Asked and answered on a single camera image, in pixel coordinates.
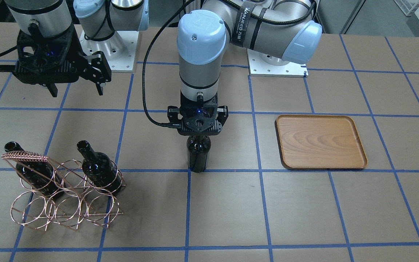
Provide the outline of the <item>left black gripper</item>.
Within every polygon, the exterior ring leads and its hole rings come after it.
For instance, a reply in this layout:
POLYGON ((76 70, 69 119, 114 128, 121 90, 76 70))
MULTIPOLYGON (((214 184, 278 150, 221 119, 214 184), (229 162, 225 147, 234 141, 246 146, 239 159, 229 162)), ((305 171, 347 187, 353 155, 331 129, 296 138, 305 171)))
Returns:
POLYGON ((218 106, 218 95, 204 97, 197 93, 196 101, 180 95, 180 107, 168 106, 168 127, 183 136, 218 135, 228 118, 228 107, 218 106))

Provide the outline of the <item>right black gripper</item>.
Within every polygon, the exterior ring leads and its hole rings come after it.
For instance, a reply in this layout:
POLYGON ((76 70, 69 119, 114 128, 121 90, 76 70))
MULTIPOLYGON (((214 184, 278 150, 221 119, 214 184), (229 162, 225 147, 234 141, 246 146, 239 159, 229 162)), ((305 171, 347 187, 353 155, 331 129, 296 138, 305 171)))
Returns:
POLYGON ((57 83, 83 78, 93 82, 98 95, 103 96, 105 83, 111 81, 105 54, 84 53, 73 25, 57 36, 43 39, 19 31, 16 46, 18 61, 13 75, 26 84, 45 85, 54 98, 58 96, 57 83))

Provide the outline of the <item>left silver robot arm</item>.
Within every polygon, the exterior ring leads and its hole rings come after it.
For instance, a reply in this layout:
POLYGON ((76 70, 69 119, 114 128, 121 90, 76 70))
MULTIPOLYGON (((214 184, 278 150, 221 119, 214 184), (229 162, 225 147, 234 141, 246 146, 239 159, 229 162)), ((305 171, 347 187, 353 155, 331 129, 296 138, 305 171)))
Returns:
POLYGON ((180 106, 168 107, 168 127, 183 136, 212 136, 228 118, 218 105, 228 45, 306 64, 322 36, 314 0, 205 0, 178 24, 180 106))

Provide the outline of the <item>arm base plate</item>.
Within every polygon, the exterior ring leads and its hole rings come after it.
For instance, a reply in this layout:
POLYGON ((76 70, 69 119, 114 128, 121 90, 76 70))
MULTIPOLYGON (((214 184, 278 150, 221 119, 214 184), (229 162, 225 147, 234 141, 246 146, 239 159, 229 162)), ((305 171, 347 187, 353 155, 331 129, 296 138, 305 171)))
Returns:
POLYGON ((116 31, 107 40, 93 41, 86 40, 82 31, 79 39, 85 54, 102 51, 113 72, 133 72, 139 35, 138 31, 116 31))
POLYGON ((282 61, 264 53, 247 49, 251 76, 306 78, 309 76, 305 64, 282 61))

